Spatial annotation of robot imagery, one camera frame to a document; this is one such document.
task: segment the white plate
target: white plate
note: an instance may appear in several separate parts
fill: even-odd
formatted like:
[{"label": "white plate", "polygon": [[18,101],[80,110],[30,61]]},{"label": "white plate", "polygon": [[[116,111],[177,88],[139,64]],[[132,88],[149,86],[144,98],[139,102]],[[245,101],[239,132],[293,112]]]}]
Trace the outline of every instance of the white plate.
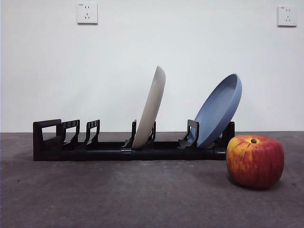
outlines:
[{"label": "white plate", "polygon": [[133,149],[144,146],[151,134],[158,110],[161,105],[163,90],[165,88],[166,75],[160,66],[156,67],[149,95],[144,106],[141,121],[135,134]]}]

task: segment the wall outlet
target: wall outlet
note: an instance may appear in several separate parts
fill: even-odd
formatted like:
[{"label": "wall outlet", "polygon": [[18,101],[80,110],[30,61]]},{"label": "wall outlet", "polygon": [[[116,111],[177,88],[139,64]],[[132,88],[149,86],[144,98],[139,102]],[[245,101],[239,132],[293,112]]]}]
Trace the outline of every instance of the wall outlet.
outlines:
[{"label": "wall outlet", "polygon": [[98,4],[90,2],[77,4],[77,23],[98,24]]},{"label": "wall outlet", "polygon": [[279,27],[296,27],[297,12],[295,7],[279,6],[277,8],[277,25]]}]

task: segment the dish rack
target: dish rack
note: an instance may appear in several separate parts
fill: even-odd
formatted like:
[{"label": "dish rack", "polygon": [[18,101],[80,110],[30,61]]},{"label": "dish rack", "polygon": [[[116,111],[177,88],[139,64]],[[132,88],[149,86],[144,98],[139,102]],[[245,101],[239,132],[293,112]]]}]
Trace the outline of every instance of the dish rack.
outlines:
[{"label": "dish rack", "polygon": [[[56,136],[43,139],[42,129],[56,126]],[[66,142],[66,132],[76,128],[75,135]],[[91,138],[91,129],[96,128]],[[195,137],[189,142],[190,129],[195,129]],[[235,136],[235,124],[230,122],[222,136],[208,148],[197,148],[200,125],[194,120],[187,121],[187,133],[178,141],[155,141],[156,123],[151,135],[141,149],[132,149],[136,133],[136,120],[132,122],[131,137],[124,142],[99,142],[100,120],[86,124],[86,137],[78,140],[80,120],[62,122],[61,119],[33,123],[33,160],[34,161],[130,161],[130,160],[225,160],[226,148]]]}]

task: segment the white wall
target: white wall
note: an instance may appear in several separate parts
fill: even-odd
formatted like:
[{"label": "white wall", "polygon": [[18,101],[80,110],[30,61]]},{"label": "white wall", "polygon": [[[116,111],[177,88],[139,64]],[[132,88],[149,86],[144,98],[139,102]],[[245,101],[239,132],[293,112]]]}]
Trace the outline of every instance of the white wall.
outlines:
[{"label": "white wall", "polygon": [[[303,0],[97,0],[78,26],[75,0],[2,0],[1,131],[32,122],[101,119],[129,131],[157,65],[167,75],[158,131],[184,131],[213,88],[238,73],[238,131],[304,130]],[[279,4],[297,28],[278,28]]]}]

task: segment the blue plate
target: blue plate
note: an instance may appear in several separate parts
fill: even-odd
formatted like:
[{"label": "blue plate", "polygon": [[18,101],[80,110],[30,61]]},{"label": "blue plate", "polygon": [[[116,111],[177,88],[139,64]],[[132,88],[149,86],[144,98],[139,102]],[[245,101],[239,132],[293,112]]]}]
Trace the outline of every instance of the blue plate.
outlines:
[{"label": "blue plate", "polygon": [[[210,94],[195,121],[199,122],[198,147],[211,145],[223,133],[238,108],[242,96],[242,83],[237,74],[226,77]],[[194,138],[191,129],[188,141]]]}]

